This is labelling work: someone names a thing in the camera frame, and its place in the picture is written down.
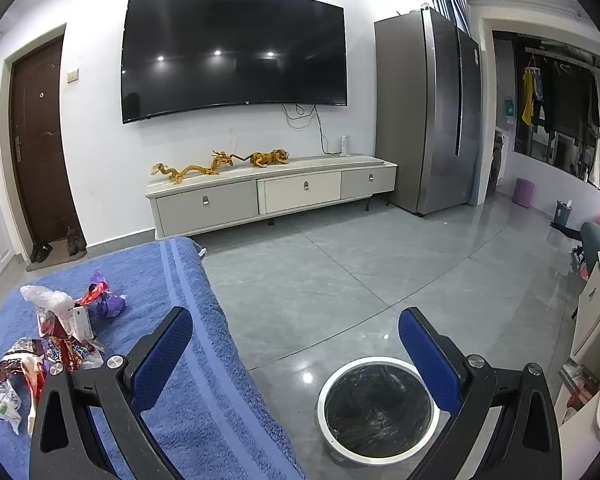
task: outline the purple bucket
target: purple bucket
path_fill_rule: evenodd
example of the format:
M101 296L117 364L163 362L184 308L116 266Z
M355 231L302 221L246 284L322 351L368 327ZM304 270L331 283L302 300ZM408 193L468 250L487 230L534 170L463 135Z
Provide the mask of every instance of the purple bucket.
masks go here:
M516 189L513 191L513 202L522 207L531 207L536 184L524 178L516 179Z

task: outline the blue gripper pad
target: blue gripper pad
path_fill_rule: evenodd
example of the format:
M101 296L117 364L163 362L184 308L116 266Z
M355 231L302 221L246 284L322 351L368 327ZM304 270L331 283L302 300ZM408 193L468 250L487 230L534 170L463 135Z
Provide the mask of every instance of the blue gripper pad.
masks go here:
M146 349L146 357L139 363L130 378L131 405L137 412L144 412L154 406L191 339L193 333L191 314L185 308L174 308L178 311L174 312L172 309L154 333L140 338L129 352L131 364L134 350Z
M438 345L409 310L403 310L400 314L398 334L437 406L455 415L462 404L458 376Z

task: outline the black trash bag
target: black trash bag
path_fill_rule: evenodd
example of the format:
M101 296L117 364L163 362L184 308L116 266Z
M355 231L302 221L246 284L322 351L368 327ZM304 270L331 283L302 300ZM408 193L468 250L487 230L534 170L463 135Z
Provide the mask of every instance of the black trash bag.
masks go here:
M335 439L350 451L387 458L413 447L427 432L433 409L428 391L402 368L362 365L340 377L324 403Z

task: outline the flat screen tv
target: flat screen tv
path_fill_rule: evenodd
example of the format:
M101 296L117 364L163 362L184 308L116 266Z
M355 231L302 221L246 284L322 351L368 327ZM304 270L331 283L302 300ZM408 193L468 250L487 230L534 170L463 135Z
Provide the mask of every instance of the flat screen tv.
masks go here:
M344 11L313 0L129 0L122 121L264 103L346 105Z

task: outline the refrigerator handle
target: refrigerator handle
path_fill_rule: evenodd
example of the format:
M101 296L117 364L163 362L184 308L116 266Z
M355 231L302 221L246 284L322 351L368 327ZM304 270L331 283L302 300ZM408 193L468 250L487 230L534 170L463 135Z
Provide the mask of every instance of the refrigerator handle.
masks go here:
M456 156L459 156L460 141L462 140L462 91L464 90L464 81L462 80L462 48L460 47L460 38L457 30L456 46L458 48L458 130L456 131Z

